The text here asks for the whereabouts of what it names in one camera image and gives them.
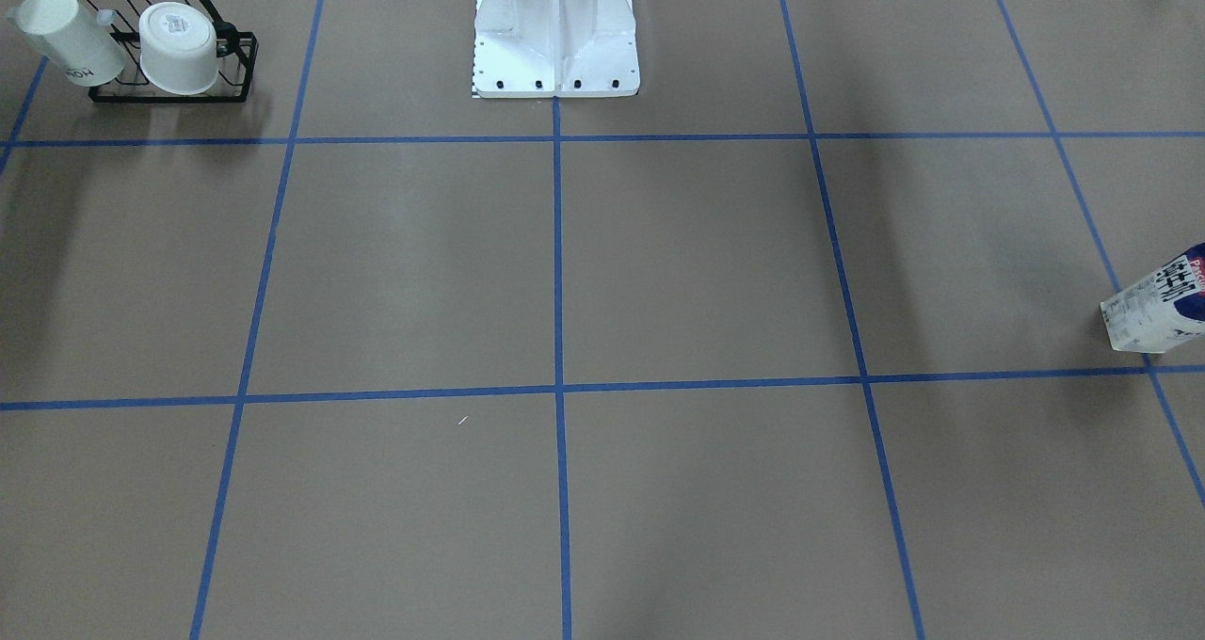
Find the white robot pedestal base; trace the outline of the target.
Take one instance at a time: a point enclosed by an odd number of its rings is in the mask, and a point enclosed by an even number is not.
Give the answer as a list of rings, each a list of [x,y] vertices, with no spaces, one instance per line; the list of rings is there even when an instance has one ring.
[[[640,92],[634,0],[474,1],[474,96],[589,99]]]

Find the white upside-down cup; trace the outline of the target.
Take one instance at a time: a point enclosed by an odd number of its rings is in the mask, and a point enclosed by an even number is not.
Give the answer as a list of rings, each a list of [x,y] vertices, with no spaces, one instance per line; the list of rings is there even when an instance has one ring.
[[[139,13],[139,67],[151,84],[192,96],[219,78],[217,33],[201,10],[186,4],[154,4]]]

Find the white cup with lettering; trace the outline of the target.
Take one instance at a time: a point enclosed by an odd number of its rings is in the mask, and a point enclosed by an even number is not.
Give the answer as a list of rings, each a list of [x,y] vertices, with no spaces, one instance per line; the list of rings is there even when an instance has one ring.
[[[127,53],[78,0],[24,0],[5,19],[74,86],[104,86],[123,74]]]

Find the blue white milk carton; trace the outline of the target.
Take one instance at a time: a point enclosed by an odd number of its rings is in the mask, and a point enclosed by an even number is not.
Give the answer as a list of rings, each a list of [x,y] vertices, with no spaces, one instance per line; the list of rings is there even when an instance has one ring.
[[[1204,245],[1185,249],[1099,307],[1115,351],[1163,354],[1201,337]]]

